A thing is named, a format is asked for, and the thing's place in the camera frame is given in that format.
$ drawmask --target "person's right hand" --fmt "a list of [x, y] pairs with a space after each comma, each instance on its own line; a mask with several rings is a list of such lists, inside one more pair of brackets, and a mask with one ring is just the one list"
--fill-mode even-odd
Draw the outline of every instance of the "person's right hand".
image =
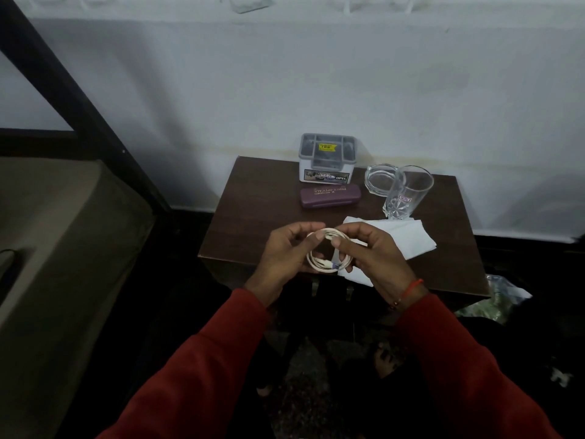
[[[367, 247], [341, 237], [334, 237], [331, 244], [339, 249], [341, 260], [345, 255], [354, 258], [355, 266], [361, 269], [374, 284], [386, 302], [392, 304], [408, 286], [417, 279], [390, 234], [364, 222], [344, 223], [337, 227], [351, 239], [367, 243]], [[346, 268], [351, 272], [352, 266]], [[400, 303], [399, 309], [417, 302], [428, 294], [422, 285], [417, 286]]]

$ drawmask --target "mattress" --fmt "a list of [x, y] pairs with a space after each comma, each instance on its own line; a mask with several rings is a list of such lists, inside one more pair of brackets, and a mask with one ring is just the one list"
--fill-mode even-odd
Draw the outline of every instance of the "mattress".
[[0, 437], [50, 438], [154, 216], [101, 162], [0, 157]]

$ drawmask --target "coiled white cable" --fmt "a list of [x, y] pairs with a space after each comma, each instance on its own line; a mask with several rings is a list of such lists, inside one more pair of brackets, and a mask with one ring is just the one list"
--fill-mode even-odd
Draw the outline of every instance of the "coiled white cable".
[[[340, 230], [337, 230], [335, 228], [319, 229], [319, 231], [325, 231], [325, 238], [327, 240], [331, 240], [335, 236], [351, 240], [347, 235], [345, 235]], [[347, 266], [349, 266], [352, 260], [353, 257], [346, 255], [345, 258], [343, 259], [343, 262], [341, 262], [340, 265], [337, 265], [336, 263], [333, 263], [331, 260], [318, 259], [314, 257], [313, 251], [310, 251], [309, 254], [307, 254], [307, 261], [309, 262], [309, 265], [311, 265], [311, 268], [320, 273], [336, 273], [337, 271], [345, 269]]]

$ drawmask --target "wooden table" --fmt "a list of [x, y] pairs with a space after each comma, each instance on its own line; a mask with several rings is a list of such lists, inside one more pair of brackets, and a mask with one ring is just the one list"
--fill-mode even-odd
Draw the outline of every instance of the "wooden table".
[[[312, 184], [299, 181], [297, 162], [238, 157], [199, 257], [212, 274], [230, 272], [243, 280], [257, 265], [275, 228], [295, 221], [323, 221], [335, 227], [347, 216], [383, 219], [384, 198], [370, 194], [363, 182], [364, 169], [355, 168], [351, 183], [362, 189], [362, 199], [355, 205], [304, 209], [299, 191]], [[437, 244], [437, 249], [408, 262], [427, 287], [452, 309], [487, 298], [485, 271], [457, 179], [435, 176], [435, 185], [413, 217], [422, 220]]]

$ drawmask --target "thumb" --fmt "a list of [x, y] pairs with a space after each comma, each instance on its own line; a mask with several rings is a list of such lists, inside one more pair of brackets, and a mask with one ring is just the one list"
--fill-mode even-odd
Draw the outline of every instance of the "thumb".
[[339, 252], [347, 254], [356, 260], [366, 261], [371, 256], [369, 248], [341, 237], [333, 237], [331, 244], [334, 248], [339, 249]]
[[315, 231], [293, 248], [294, 256], [302, 261], [309, 252], [319, 246], [319, 243], [321, 243], [324, 238], [325, 232]]

